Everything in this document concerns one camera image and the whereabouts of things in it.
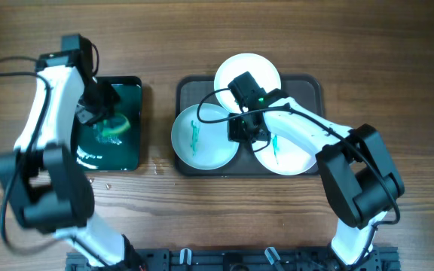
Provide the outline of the grey serving tray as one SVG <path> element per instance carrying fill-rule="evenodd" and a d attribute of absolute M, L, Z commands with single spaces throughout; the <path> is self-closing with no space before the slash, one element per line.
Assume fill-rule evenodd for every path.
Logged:
<path fill-rule="evenodd" d="M 286 91 L 301 106 L 321 117 L 325 115 L 322 105 L 321 86 L 316 78 L 308 74 L 282 75 L 281 89 Z M 197 104 L 213 91 L 212 75 L 189 75 L 176 88 L 176 114 Z M 261 165 L 246 145 L 239 146 L 234 158 L 221 168 L 199 170 L 175 157 L 175 169 L 192 178 L 282 178 Z"/>

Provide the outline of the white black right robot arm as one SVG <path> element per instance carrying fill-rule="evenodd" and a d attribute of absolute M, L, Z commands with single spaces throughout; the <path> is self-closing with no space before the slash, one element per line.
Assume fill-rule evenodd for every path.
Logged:
<path fill-rule="evenodd" d="M 368 124 L 353 129 L 332 123 L 291 97 L 260 97 L 247 108 L 230 113 L 228 127 L 242 139 L 264 134 L 268 145 L 280 136 L 312 157 L 338 216 L 331 250 L 343 267 L 358 269 L 373 251 L 378 228 L 401 218 L 397 200 L 405 185 L 380 133 Z"/>

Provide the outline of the white plate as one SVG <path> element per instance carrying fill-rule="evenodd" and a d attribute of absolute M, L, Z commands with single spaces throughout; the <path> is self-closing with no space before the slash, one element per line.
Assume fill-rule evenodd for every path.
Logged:
<path fill-rule="evenodd" d="M 306 151 L 279 135 L 272 134 L 270 143 L 256 141 L 252 149 L 257 160 L 278 175 L 299 175 L 311 169 L 315 159 Z"/>
<path fill-rule="evenodd" d="M 171 143 L 177 157 L 188 166 L 213 170 L 228 164 L 236 155 L 239 144 L 228 139 L 227 124 L 202 123 L 199 119 L 216 120 L 228 116 L 219 105 L 192 105 L 175 119 Z"/>
<path fill-rule="evenodd" d="M 214 78 L 214 90 L 228 88 L 228 84 L 244 72 L 250 72 L 266 93 L 282 88 L 280 74 L 268 59 L 255 53 L 240 53 L 220 65 Z M 240 114 L 230 90 L 218 92 L 215 96 L 228 112 Z"/>

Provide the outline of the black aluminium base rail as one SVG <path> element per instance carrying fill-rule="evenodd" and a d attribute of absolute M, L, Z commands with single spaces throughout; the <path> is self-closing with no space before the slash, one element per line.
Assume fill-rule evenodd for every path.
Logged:
<path fill-rule="evenodd" d="M 182 249 L 137 250 L 145 262 L 143 270 L 348 270 L 340 265 L 327 247 L 303 247 L 294 250 L 273 251 L 278 257 L 271 260 L 271 252 L 264 250 L 198 251 Z M 368 271 L 400 271 L 398 248 L 374 246 L 371 254 L 355 269 Z M 98 270 L 79 253 L 68 253 L 65 270 Z"/>

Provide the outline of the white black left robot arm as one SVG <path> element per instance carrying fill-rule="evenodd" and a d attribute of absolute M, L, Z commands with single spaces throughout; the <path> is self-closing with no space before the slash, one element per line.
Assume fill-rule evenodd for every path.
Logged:
<path fill-rule="evenodd" d="M 22 228 L 65 241 L 95 269 L 143 270 L 128 238 L 95 210 L 85 172 L 133 170 L 139 162 L 142 83 L 98 77 L 79 53 L 35 59 L 35 100 L 10 153 L 0 154 L 3 209 Z"/>

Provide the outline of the green yellow sponge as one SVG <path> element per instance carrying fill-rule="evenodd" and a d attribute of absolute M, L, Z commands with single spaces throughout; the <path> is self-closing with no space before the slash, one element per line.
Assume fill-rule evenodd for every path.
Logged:
<path fill-rule="evenodd" d="M 120 113 L 104 119 L 99 125 L 102 137 L 117 136 L 131 128 L 128 118 Z"/>

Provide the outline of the black water tray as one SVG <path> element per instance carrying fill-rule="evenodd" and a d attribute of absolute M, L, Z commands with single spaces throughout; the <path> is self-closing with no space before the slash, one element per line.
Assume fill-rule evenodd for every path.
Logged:
<path fill-rule="evenodd" d="M 102 137 L 99 125 L 104 119 L 91 126 L 82 125 L 75 120 L 72 129 L 72 154 L 85 171 L 131 171 L 139 165 L 142 82 L 135 76 L 114 78 L 116 83 L 113 87 L 121 100 L 112 115 L 125 115 L 131 128 L 120 135 Z"/>

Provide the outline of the white plate back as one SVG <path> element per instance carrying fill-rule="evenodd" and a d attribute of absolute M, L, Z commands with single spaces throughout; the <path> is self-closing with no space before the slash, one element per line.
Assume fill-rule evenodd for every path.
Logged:
<path fill-rule="evenodd" d="M 228 84 L 244 72 L 250 72 L 266 93 L 282 88 L 280 74 L 268 59 L 255 53 L 240 53 L 220 65 L 214 78 L 214 90 L 228 88 Z M 240 114 L 230 90 L 218 92 L 215 96 L 228 112 Z"/>

